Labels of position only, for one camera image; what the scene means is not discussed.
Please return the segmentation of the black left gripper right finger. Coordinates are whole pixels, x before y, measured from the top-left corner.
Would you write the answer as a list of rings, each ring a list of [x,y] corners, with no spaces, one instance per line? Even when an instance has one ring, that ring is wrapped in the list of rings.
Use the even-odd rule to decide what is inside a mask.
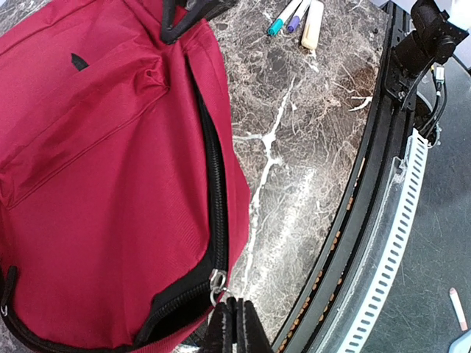
[[[236,351],[272,353],[272,347],[251,301],[237,299],[235,303]]]

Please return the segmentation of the red student backpack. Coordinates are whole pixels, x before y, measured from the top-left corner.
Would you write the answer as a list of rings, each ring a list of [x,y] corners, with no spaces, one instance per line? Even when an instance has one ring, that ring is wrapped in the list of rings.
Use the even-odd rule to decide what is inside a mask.
[[[223,56],[161,1],[51,1],[1,37],[1,317],[36,352],[170,352],[249,235]]]

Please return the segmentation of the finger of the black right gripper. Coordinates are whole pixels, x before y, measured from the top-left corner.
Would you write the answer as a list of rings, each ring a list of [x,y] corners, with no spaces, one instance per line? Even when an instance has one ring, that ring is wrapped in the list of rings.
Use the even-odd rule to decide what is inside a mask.
[[[222,0],[163,1],[160,39],[165,44],[173,44],[200,20],[210,21],[235,5],[235,1]],[[184,8],[185,14],[175,21],[178,6]]]

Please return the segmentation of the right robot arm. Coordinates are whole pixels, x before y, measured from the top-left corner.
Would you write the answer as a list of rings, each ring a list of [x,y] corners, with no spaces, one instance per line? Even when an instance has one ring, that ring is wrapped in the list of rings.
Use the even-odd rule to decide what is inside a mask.
[[[164,1],[160,37],[172,44],[201,19],[210,20],[237,5],[236,1]],[[441,11],[434,1],[416,1],[411,9],[414,29],[394,41],[393,70],[400,78],[386,80],[389,94],[402,102],[405,109],[412,91],[433,63],[445,63],[470,29],[470,2],[453,1],[450,12]]]

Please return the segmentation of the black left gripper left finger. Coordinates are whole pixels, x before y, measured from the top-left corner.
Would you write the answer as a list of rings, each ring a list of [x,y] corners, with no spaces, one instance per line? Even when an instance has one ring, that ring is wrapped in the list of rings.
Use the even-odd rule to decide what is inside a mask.
[[[210,318],[202,342],[203,353],[231,353],[236,326],[236,299],[219,302]]]

